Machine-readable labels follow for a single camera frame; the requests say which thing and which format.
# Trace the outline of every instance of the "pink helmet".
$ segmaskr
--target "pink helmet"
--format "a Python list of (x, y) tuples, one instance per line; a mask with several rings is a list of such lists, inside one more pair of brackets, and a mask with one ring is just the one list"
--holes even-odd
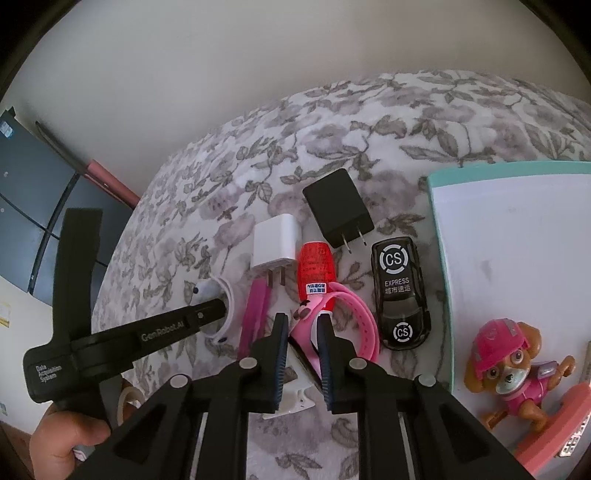
[(478, 331), (472, 345), (472, 359), (478, 380), (489, 368), (494, 367), (507, 355), (519, 348), (528, 349), (530, 343), (511, 319), (486, 322)]

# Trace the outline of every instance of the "magenta cable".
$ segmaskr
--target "magenta cable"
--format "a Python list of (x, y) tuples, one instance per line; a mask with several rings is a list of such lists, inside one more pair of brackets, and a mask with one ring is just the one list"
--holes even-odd
[(264, 335), (270, 298), (271, 289), (267, 286), (266, 279), (256, 278), (252, 282), (242, 319), (242, 333), (238, 345), (239, 360), (248, 356), (252, 343)]

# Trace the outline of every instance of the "metal prong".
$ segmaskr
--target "metal prong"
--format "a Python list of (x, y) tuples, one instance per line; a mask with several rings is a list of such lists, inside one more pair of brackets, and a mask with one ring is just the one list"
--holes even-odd
[(345, 234), (341, 233), (340, 236), (343, 238), (343, 242), (345, 242), (345, 246), (347, 247), (347, 250), (349, 250), (349, 253), (352, 254), (353, 252), (351, 251), (351, 247), (347, 243), (347, 239), (345, 238)]
[(363, 238), (363, 234), (361, 233), (361, 228), (359, 228), (359, 225), (357, 226), (357, 233), (361, 237), (361, 240), (363, 241), (363, 244), (367, 247), (368, 246), (368, 243), (365, 241), (365, 238)]

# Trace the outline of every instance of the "screw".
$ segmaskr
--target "screw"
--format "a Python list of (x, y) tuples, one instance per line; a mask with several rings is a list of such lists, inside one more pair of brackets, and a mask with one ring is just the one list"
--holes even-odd
[(185, 375), (175, 375), (170, 379), (170, 386), (173, 388), (183, 388), (189, 380)]
[(432, 376), (431, 374), (421, 374), (418, 376), (418, 382), (423, 386), (423, 387), (432, 387), (433, 385), (435, 385), (435, 383), (437, 382), (435, 380), (435, 377)]
[(251, 356), (247, 356), (245, 358), (243, 358), (242, 360), (240, 360), (240, 367), (243, 368), (244, 370), (249, 370), (251, 368), (255, 368), (256, 365), (258, 364), (258, 362), (256, 361), (256, 358), (253, 358)]
[(356, 357), (349, 360), (349, 366), (353, 370), (363, 370), (368, 366), (368, 363), (363, 358)]

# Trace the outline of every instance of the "white wall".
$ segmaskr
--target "white wall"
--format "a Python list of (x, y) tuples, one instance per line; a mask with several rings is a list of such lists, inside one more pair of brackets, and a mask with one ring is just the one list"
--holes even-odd
[(51, 340), (51, 307), (0, 277), (0, 304), (10, 308), (10, 327), (0, 325), (0, 403), (8, 417), (0, 421), (32, 433), (50, 403), (29, 398), (22, 371), (22, 357), (32, 347)]
[(82, 0), (2, 106), (45, 122), (142, 193), (167, 154), (247, 109), (347, 77), (424, 67), (591, 88), (518, 0)]

